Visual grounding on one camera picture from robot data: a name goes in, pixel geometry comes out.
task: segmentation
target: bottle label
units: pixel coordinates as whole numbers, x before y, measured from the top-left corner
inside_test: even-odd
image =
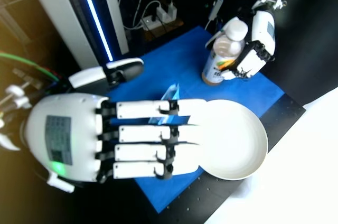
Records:
[[[233,65],[234,62],[235,59],[223,58],[212,50],[203,69],[206,80],[211,83],[220,83],[223,80],[221,70]]]

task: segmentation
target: table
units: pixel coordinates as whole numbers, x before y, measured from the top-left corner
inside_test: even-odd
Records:
[[[181,98],[234,100],[260,117],[271,149],[302,115],[303,108],[261,73],[248,81],[224,81],[216,87],[204,84],[200,75],[209,54],[204,44],[210,37],[197,27],[144,55],[143,74],[108,96],[111,101],[156,100],[171,84],[179,83]],[[146,124],[147,119],[138,122]],[[111,211],[114,209],[115,218],[124,223],[204,223],[241,182],[219,180],[199,169],[167,181],[110,180],[99,189],[87,190],[83,199],[97,200],[97,194],[111,196]]]

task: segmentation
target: green cable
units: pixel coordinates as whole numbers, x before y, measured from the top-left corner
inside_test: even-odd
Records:
[[[60,81],[59,78],[56,77],[54,74],[52,74],[50,71],[48,71],[47,69],[39,66],[38,64],[34,63],[33,61],[21,58],[21,57],[16,56],[16,55],[8,54],[8,53],[5,53],[5,52],[0,52],[0,57],[1,58],[15,60],[15,61],[18,61],[18,62],[21,62],[21,63],[24,63],[24,64],[28,64],[30,66],[35,67],[37,70],[39,70],[40,72],[44,73],[45,75],[48,75],[53,80]]]

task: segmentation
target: white floor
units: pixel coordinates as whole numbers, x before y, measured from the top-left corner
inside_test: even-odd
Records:
[[[205,224],[338,223],[338,88],[305,108]]]

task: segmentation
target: led light strip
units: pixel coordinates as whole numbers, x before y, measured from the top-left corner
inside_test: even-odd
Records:
[[[107,43],[105,34],[104,34],[104,32],[103,32],[103,30],[101,28],[101,24],[100,24],[99,18],[97,17],[97,13],[95,11],[95,8],[94,8],[94,5],[93,5],[93,1],[92,0],[87,0],[87,2],[88,2],[88,5],[89,5],[89,8],[90,8],[90,11],[91,11],[91,15],[93,16],[95,24],[96,24],[96,27],[97,27],[97,29],[99,31],[102,43],[104,44],[104,47],[106,49],[109,61],[112,61],[112,56],[111,56],[111,53],[110,53],[110,49],[108,47],[108,43]]]

